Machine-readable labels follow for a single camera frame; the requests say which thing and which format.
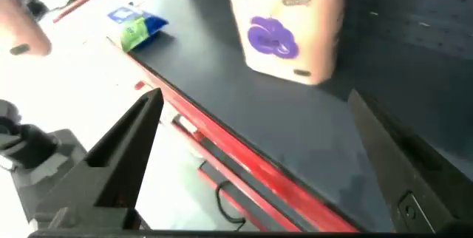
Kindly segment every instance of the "purple logo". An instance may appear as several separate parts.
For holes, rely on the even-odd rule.
[[[274,54],[280,58],[295,58],[299,47],[294,35],[274,18],[253,17],[248,31],[251,46],[261,53]]]

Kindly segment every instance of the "green and blue package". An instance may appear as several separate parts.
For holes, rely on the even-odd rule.
[[[124,52],[151,38],[168,24],[167,20],[131,5],[122,6],[108,15],[108,36]]]

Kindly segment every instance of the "black cable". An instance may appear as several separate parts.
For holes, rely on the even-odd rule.
[[[219,208],[220,213],[230,223],[234,223],[234,224],[239,223],[240,226],[235,230],[235,231],[239,231],[240,228],[243,227],[243,225],[246,223],[246,219],[244,217],[234,218],[234,217],[228,215],[227,212],[225,212],[225,210],[223,210],[222,200],[220,199],[220,190],[223,188],[223,186],[228,185],[229,183],[230,183],[229,180],[226,180],[226,181],[223,181],[223,182],[219,183],[218,186],[215,188],[215,197],[217,199],[217,206]]]

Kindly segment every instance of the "pegboard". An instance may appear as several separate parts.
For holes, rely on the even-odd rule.
[[[344,31],[473,58],[473,0],[346,0]]]

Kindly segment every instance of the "black countertop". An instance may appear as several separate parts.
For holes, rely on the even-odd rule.
[[[346,103],[353,87],[473,178],[473,62],[344,37],[333,78],[305,86],[245,65],[228,0],[156,0],[147,9],[170,25],[132,56],[367,230],[392,224]]]

